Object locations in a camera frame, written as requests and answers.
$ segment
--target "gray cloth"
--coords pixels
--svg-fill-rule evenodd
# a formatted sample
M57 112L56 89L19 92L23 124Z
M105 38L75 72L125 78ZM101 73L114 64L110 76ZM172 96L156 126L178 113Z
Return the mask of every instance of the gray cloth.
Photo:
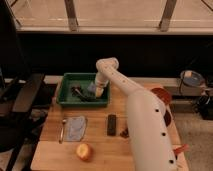
M86 129L86 117L70 117L66 123L67 135L65 141L81 141Z

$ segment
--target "chair armrest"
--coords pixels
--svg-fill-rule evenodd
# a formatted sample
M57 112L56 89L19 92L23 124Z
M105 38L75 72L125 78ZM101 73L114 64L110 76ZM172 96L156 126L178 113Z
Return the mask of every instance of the chair armrest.
M4 98L7 96L7 94L11 91L11 89L17 85L19 81L19 78L16 77L10 81L10 83L2 90L0 91L0 101L4 101Z
M39 92L44 80L44 74L32 74L21 88L13 105L12 112L28 112Z

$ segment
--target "black wall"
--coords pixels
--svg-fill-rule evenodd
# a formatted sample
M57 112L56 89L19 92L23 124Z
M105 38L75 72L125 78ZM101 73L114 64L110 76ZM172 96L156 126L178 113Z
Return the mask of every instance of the black wall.
M128 76L179 77L185 68L213 74L213 36L20 33L19 37L30 66L48 74L96 72L96 60L112 56Z

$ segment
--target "floor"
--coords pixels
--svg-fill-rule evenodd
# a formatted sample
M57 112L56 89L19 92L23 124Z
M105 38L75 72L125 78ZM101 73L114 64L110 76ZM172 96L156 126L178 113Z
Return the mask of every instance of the floor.
M174 120L183 144L189 145L185 152L190 171L212 171L213 168L213 121L203 120L194 112L188 101L171 103ZM20 171L32 154L33 144L26 143L13 171ZM0 154L0 167L4 169L11 151Z

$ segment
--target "apple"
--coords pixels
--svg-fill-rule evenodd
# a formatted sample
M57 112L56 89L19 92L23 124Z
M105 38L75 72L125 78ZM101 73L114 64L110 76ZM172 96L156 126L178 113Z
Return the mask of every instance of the apple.
M86 143L81 143L77 146L76 154L81 160L88 161L92 156L92 148Z

